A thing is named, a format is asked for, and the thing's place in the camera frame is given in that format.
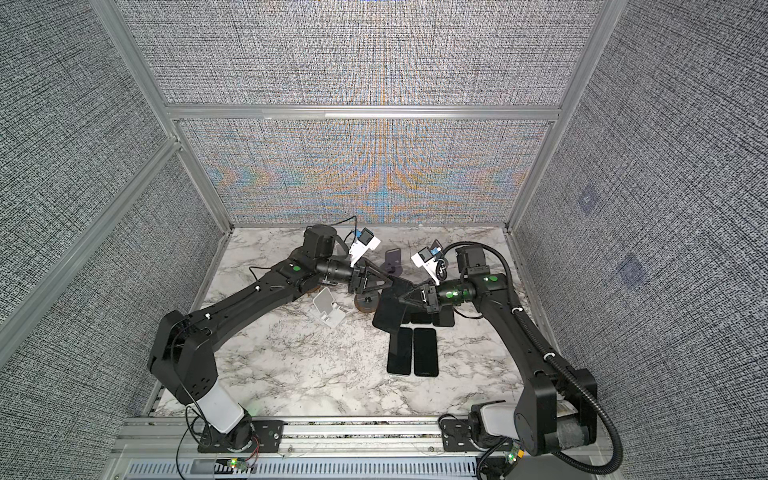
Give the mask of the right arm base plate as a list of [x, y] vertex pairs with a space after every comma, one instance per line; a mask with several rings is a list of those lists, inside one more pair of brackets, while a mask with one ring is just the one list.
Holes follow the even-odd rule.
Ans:
[[452, 414], [442, 415], [437, 419], [441, 431], [443, 450], [449, 453], [480, 452], [471, 438], [469, 421]]

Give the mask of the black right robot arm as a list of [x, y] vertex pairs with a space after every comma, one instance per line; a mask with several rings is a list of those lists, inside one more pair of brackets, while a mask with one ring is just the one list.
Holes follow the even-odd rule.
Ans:
[[515, 403], [491, 401], [468, 415], [473, 442], [481, 447], [516, 440], [534, 456], [566, 459], [567, 450], [595, 442], [609, 419], [597, 400], [592, 374], [560, 356], [530, 319], [511, 283], [511, 268], [496, 249], [473, 241], [434, 243], [414, 254], [428, 281], [399, 299], [425, 313], [472, 304], [506, 346], [523, 381]]

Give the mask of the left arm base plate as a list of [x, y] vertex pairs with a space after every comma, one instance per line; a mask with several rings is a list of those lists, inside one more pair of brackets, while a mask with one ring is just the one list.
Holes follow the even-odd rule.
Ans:
[[200, 435], [199, 453], [245, 454], [277, 453], [282, 441], [285, 423], [280, 420], [241, 421], [229, 433], [206, 427]]

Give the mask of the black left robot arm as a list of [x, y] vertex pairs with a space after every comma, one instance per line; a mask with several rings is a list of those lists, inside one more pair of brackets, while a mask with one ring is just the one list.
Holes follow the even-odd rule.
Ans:
[[302, 245], [252, 284], [204, 309], [189, 314], [173, 310], [161, 319], [148, 370], [202, 419], [200, 431], [188, 428], [201, 449], [242, 452], [256, 447], [251, 415], [218, 379], [215, 353], [230, 338], [323, 284], [342, 283], [354, 294], [391, 286], [390, 277], [364, 257], [381, 243], [370, 229], [356, 233], [344, 255], [335, 252], [341, 242], [333, 226], [309, 226]]

